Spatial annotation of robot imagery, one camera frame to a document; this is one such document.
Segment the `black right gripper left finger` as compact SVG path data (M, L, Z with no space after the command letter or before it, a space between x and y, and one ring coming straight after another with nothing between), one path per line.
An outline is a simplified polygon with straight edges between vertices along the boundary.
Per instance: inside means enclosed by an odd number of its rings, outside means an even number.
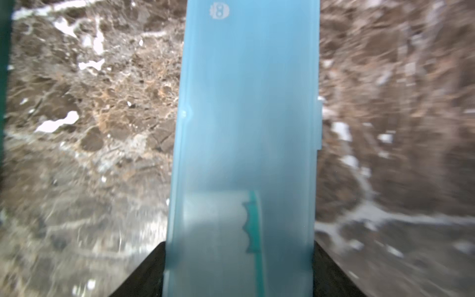
M161 242L110 297L161 297L166 243Z

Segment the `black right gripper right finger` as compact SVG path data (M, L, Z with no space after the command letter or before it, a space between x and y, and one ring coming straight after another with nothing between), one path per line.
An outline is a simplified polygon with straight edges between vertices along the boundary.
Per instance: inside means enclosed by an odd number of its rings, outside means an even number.
M313 297L366 297L316 241L312 269Z

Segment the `dark green pencil case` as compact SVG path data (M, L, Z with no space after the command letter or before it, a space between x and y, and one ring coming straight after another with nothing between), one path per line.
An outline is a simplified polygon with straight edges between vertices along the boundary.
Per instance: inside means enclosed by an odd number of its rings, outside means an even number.
M6 95L8 80L8 65L11 49L13 0L1 0L1 52L0 52L0 95L1 95L1 163L4 155L4 115L6 114Z

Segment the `light blue pencil case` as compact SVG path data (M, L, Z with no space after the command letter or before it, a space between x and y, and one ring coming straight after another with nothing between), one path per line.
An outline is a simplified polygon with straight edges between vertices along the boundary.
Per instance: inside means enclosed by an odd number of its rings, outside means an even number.
M166 297L310 297L318 1L189 1Z

